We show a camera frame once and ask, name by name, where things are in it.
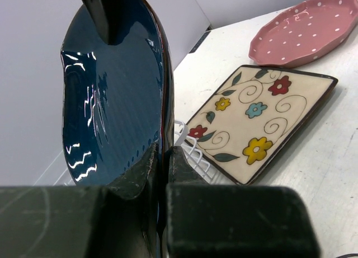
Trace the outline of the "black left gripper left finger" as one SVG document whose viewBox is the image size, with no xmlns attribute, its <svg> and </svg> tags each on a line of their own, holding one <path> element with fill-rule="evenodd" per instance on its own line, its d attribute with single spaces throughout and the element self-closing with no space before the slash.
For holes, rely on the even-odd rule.
<svg viewBox="0 0 358 258">
<path fill-rule="evenodd" d="M 155 257 L 158 146 L 106 186 L 1 188 L 2 257 Z"/>
</svg>

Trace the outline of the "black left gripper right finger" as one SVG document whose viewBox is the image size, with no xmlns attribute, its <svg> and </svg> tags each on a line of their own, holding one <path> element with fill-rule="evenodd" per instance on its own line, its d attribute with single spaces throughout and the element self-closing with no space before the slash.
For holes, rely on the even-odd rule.
<svg viewBox="0 0 358 258">
<path fill-rule="evenodd" d="M 210 185 L 174 147 L 167 185 L 170 257 L 320 257 L 299 194 L 281 186 Z"/>
</svg>

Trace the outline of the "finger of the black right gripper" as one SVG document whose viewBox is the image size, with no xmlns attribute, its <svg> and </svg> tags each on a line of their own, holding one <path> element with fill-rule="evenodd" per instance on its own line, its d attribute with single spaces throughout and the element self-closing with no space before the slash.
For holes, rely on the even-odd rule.
<svg viewBox="0 0 358 258">
<path fill-rule="evenodd" d="M 82 0 L 97 33 L 107 45 L 115 45 L 120 18 L 125 13 L 125 0 Z"/>
</svg>

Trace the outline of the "dark blue leaf plate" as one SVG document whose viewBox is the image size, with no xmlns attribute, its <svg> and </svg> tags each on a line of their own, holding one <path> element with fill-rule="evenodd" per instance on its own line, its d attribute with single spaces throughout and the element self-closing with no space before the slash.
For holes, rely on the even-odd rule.
<svg viewBox="0 0 358 258">
<path fill-rule="evenodd" d="M 115 45 L 97 33 L 84 4 L 61 48 L 62 140 L 77 185 L 106 186 L 158 146 L 157 254 L 165 221 L 165 187 L 174 145 L 174 85 L 169 44 L 146 0 L 125 0 Z"/>
</svg>

